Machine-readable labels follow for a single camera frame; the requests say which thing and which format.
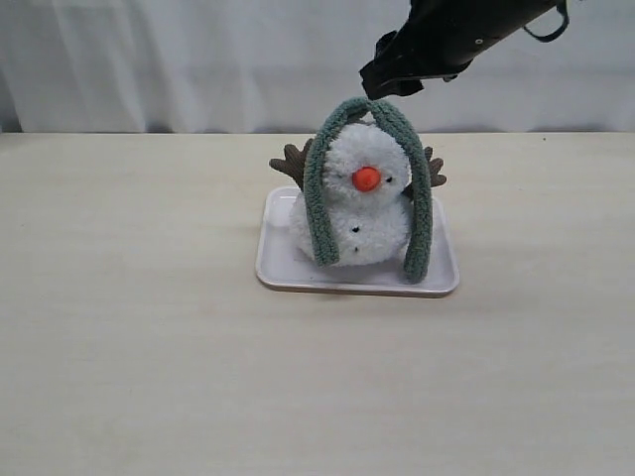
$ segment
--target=white plastic tray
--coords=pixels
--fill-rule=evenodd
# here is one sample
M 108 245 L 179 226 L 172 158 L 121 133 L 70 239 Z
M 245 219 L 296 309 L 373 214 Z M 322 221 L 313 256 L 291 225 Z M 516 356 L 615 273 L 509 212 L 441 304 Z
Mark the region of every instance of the white plastic tray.
M 379 265 L 348 268 L 316 266 L 293 243 L 289 235 L 289 213 L 300 190 L 294 186 L 269 193 L 260 231 L 256 276 L 278 291 L 407 295 L 440 298 L 458 286 L 458 266 L 449 241 L 445 213 L 434 199 L 433 245 L 427 277 L 412 285 L 403 279 L 399 260 Z

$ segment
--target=brown antler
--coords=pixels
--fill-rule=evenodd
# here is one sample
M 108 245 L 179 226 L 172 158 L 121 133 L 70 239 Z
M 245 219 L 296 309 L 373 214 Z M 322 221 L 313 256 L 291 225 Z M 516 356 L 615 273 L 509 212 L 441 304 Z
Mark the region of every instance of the brown antler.
M 305 181 L 305 162 L 307 161 L 307 154 L 309 153 L 309 148 L 311 147 L 311 143 L 313 141 L 313 139 L 308 139 L 301 151 L 299 151 L 293 144 L 287 144 L 284 149 L 285 159 L 272 159 L 269 161 L 269 167 L 291 177 L 300 190 L 303 190 Z
M 430 172 L 430 186 L 441 186 L 447 182 L 447 177 L 440 174 L 442 167 L 444 166 L 444 160 L 441 158 L 433 159 L 433 148 L 426 147 L 424 149 L 424 156 L 428 161 L 428 171 Z M 413 185 L 411 183 L 404 188 L 403 194 L 411 200 L 413 199 Z

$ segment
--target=snowman plush toy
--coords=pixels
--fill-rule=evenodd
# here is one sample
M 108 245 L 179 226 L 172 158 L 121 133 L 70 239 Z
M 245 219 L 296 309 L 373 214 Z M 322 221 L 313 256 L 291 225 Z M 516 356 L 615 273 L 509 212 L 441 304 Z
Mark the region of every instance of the snowman plush toy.
M 300 151 L 285 147 L 271 168 L 300 193 L 290 234 L 319 267 L 368 266 L 403 256 L 404 277 L 422 281 L 433 235 L 432 187 L 445 183 L 406 117 L 386 100 L 349 99 Z

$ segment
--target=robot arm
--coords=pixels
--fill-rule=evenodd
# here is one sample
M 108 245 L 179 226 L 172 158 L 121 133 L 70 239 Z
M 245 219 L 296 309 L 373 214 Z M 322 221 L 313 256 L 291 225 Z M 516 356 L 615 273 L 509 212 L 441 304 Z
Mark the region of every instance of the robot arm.
M 411 0 L 411 12 L 400 31 L 384 35 L 375 58 L 361 71 L 369 99 L 410 96 L 423 79 L 455 79 L 481 53 L 523 28 L 548 43 L 569 25 L 567 0 Z M 526 25 L 552 8 L 563 24 L 539 37 Z

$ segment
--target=white curtain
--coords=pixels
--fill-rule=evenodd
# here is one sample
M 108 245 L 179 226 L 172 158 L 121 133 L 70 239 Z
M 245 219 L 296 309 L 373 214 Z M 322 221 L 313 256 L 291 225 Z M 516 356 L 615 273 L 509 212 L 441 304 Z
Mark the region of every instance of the white curtain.
M 0 124 L 310 132 L 363 94 L 358 70 L 409 10 L 409 0 L 0 0 Z M 635 1 L 570 10 L 556 42 L 518 32 L 458 80 L 391 100 L 422 132 L 635 131 Z

